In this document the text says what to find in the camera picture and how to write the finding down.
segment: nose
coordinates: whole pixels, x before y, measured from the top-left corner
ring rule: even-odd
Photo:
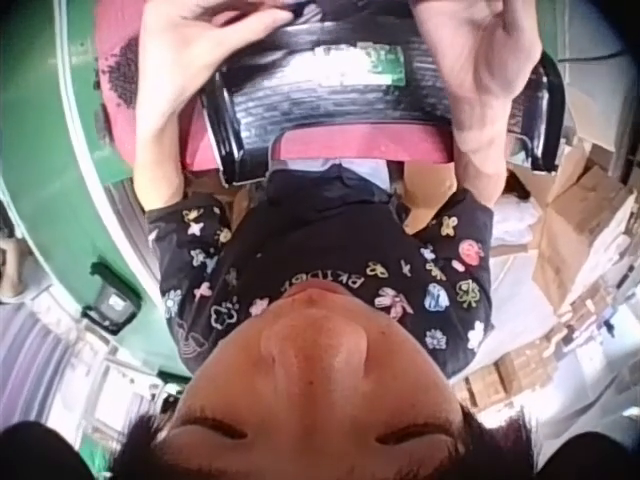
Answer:
[[[367,356],[367,335],[358,324],[322,312],[283,318],[262,337],[272,365],[276,402],[287,415],[323,418],[354,406]]]

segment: hand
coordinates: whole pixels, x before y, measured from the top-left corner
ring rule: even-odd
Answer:
[[[137,129],[153,132],[164,125],[229,55],[293,19],[290,12],[265,3],[149,0],[140,30]]]
[[[535,0],[415,0],[413,13],[452,99],[511,101],[540,59]]]

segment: cable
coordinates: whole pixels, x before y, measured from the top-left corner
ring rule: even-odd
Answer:
[[[597,63],[604,62],[606,60],[613,60],[614,58],[623,57],[627,54],[625,49],[618,50],[616,52],[608,53],[606,55],[598,55],[595,57],[574,57],[574,58],[560,58],[558,63]]]

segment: person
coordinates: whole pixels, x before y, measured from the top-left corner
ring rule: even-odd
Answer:
[[[490,325],[491,209],[511,102],[541,54],[535,1],[413,2],[448,90],[458,181],[413,236],[374,160],[275,165],[266,198],[233,234],[219,201],[185,198],[182,107],[229,55],[292,20],[272,3],[237,19],[238,5],[145,5],[134,186],[193,379],[167,428],[134,424],[112,478],[532,478],[524,420],[483,427],[447,378]],[[13,454],[0,465],[86,477],[55,433],[10,430],[0,452],[4,442]],[[17,450],[41,461],[20,462]]]

